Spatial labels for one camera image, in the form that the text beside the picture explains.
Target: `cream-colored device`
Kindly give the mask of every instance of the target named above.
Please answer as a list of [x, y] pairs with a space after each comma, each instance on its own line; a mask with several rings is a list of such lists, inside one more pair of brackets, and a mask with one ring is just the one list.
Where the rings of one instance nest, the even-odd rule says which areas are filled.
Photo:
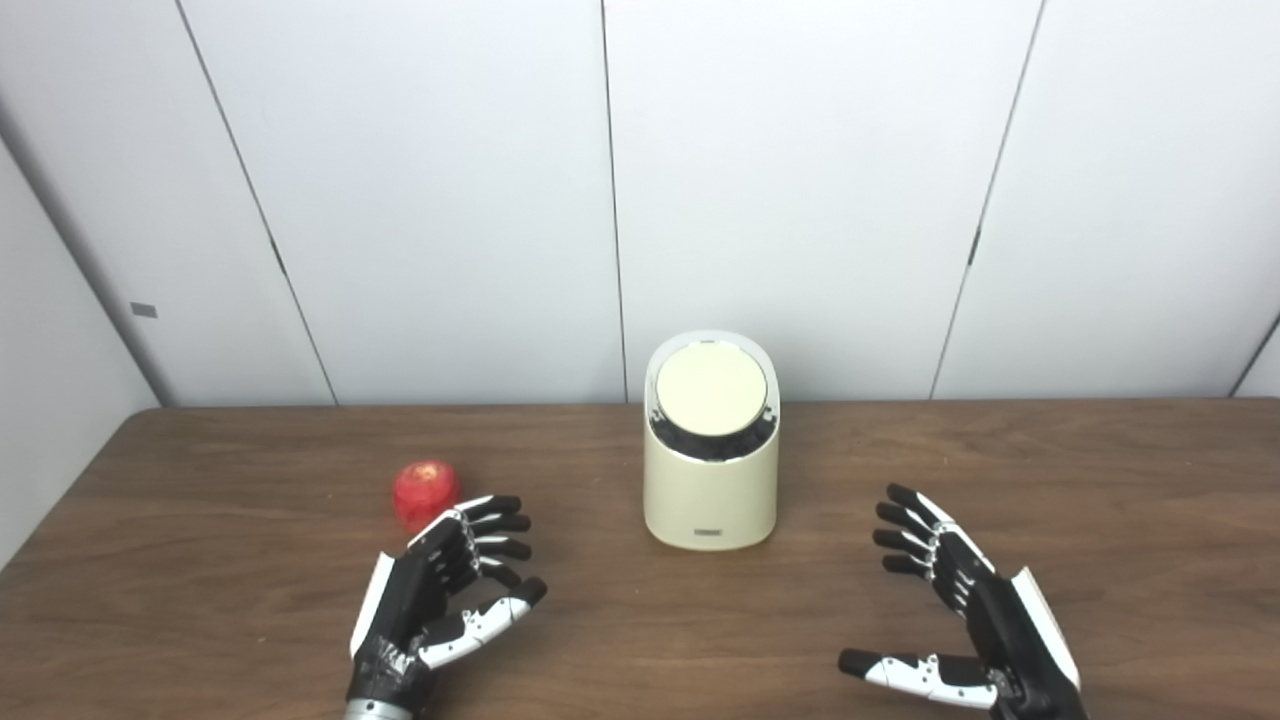
[[773, 532], [778, 505], [778, 378], [750, 340], [676, 336], [645, 374], [644, 518], [686, 550], [733, 550]]

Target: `panel seam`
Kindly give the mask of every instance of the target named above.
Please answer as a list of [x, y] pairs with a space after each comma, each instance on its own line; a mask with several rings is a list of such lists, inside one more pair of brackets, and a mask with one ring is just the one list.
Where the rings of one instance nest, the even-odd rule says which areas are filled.
[[307, 333], [307, 342], [311, 343], [311, 352], [316, 357], [316, 364], [320, 366], [320, 375], [324, 378], [325, 387], [329, 388], [329, 397], [333, 400], [334, 405], [340, 405], [338, 402], [338, 393], [333, 389], [333, 382], [329, 379], [329, 370], [324, 366], [324, 357], [320, 356], [320, 348], [316, 346], [315, 334], [311, 332], [311, 324], [307, 323], [307, 315], [302, 311], [302, 304], [298, 301], [298, 292], [293, 288], [293, 279], [289, 277], [289, 272], [284, 266], [284, 258], [280, 255], [280, 247], [275, 243], [275, 234], [271, 232], [271, 224], [266, 220], [266, 211], [262, 209], [262, 201], [259, 200], [257, 188], [253, 186], [253, 178], [248, 174], [248, 165], [244, 164], [244, 155], [241, 152], [239, 142], [236, 141], [236, 133], [232, 132], [230, 119], [227, 118], [227, 110], [223, 109], [223, 100], [218, 95], [218, 87], [214, 86], [214, 76], [209, 73], [209, 64], [205, 63], [205, 54], [200, 50], [200, 42], [196, 41], [196, 33], [191, 29], [191, 20], [187, 18], [187, 10], [182, 6], [182, 0], [173, 0], [174, 5], [178, 6], [178, 15], [182, 17], [182, 27], [187, 31], [187, 38], [191, 41], [191, 47], [196, 53], [196, 60], [200, 63], [200, 72], [205, 76], [205, 83], [209, 86], [209, 94], [214, 97], [214, 106], [218, 108], [218, 117], [223, 120], [223, 127], [227, 129], [227, 138], [230, 140], [232, 150], [236, 152], [236, 161], [239, 164], [241, 174], [244, 177], [244, 184], [248, 186], [248, 193], [253, 199], [253, 208], [257, 209], [257, 218], [262, 223], [262, 229], [266, 232], [266, 241], [271, 245], [271, 252], [275, 255], [275, 261], [280, 266], [280, 274], [284, 277], [284, 286], [289, 288], [289, 297], [293, 299], [293, 307], [298, 311], [298, 319], [302, 322], [302, 329]]

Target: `black and white robotic hand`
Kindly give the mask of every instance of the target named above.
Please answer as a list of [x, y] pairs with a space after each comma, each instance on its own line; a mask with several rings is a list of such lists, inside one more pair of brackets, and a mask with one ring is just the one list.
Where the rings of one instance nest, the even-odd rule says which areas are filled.
[[884, 556], [884, 569], [929, 583], [964, 619], [978, 657], [846, 650], [840, 669], [934, 702], [989, 710], [995, 720], [1088, 720], [1079, 670], [1032, 571], [1002, 578], [929, 498], [897, 484], [888, 497], [893, 502], [881, 502], [876, 514], [899, 529], [872, 537], [901, 555]]
[[[502, 532], [524, 532], [520, 498], [489, 496], [456, 505], [408, 543], [401, 557], [378, 557], [351, 635], [355, 665], [346, 720], [412, 720], [435, 688], [440, 667], [511, 628], [547, 594], [499, 557], [532, 550]], [[508, 588], [475, 609], [448, 612], [449, 597], [480, 578]]]

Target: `round lid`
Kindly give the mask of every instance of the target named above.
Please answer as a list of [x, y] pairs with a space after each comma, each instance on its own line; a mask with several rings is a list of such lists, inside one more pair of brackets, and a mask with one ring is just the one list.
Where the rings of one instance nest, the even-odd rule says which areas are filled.
[[658, 405], [690, 433], [719, 437], [750, 425], [764, 409], [764, 370], [742, 350], [699, 342], [675, 352], [658, 370]]

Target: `robotic finger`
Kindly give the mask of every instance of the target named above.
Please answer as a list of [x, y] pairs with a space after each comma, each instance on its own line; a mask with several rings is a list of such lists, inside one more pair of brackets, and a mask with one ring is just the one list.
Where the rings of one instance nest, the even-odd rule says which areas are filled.
[[846, 650], [840, 653], [840, 670], [868, 683], [961, 707], [987, 710], [998, 696], [977, 657], [931, 655], [920, 659]]
[[452, 612], [428, 623], [412, 647], [428, 669], [439, 670], [493, 642], [527, 615], [545, 594], [547, 583], [529, 578], [506, 596], [475, 610]]

